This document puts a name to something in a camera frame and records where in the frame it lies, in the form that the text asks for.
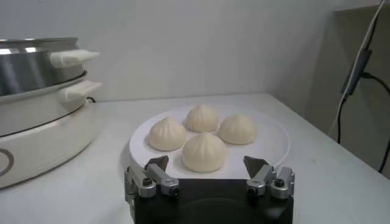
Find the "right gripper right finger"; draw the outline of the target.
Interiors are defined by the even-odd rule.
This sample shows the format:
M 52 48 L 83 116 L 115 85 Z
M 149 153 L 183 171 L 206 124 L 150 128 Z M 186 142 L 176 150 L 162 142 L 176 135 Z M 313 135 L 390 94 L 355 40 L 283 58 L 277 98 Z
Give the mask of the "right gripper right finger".
M 244 156 L 243 162 L 250 176 L 246 181 L 249 197 L 258 198 L 267 191 L 278 200 L 286 200 L 294 195 L 295 173 L 292 168 L 282 167 L 277 172 L 265 160 L 250 156 Z

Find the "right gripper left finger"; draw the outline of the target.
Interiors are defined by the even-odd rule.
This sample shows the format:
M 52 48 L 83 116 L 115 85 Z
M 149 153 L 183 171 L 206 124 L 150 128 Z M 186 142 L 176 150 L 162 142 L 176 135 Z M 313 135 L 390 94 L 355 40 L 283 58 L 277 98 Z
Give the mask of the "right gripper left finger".
M 124 172 L 125 199 L 133 200 L 136 196 L 152 198 L 160 193 L 177 197 L 180 192 L 179 180 L 169 176 L 166 168 L 169 162 L 167 155 L 152 158 L 143 167 L 129 166 Z

